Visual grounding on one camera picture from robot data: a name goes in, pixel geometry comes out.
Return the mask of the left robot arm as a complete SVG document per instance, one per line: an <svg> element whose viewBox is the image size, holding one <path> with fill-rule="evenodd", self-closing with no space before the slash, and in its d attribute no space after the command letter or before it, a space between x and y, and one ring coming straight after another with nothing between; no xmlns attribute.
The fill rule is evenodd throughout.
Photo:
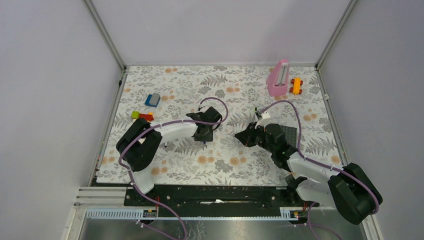
<svg viewBox="0 0 424 240"><path fill-rule="evenodd" d="M135 120L116 144L122 154L130 179L138 187L136 199L144 206L155 200L154 183L147 168L161 144L169 141L193 138L196 142L212 142L214 125L223 121L213 107L205 112L188 113L185 117L169 122L154 123L143 118Z"/></svg>

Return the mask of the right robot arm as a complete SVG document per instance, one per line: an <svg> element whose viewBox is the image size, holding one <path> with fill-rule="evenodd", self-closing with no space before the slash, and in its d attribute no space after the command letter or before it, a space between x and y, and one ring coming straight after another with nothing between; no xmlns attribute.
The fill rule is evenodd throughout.
<svg viewBox="0 0 424 240"><path fill-rule="evenodd" d="M270 123L266 126L251 122L235 138L246 147L260 147L271 154L274 164L296 173L287 184L287 201L299 206L304 201L336 209L348 222L358 225L383 202L383 197L355 164L327 165L303 155L296 147L297 129Z"/></svg>

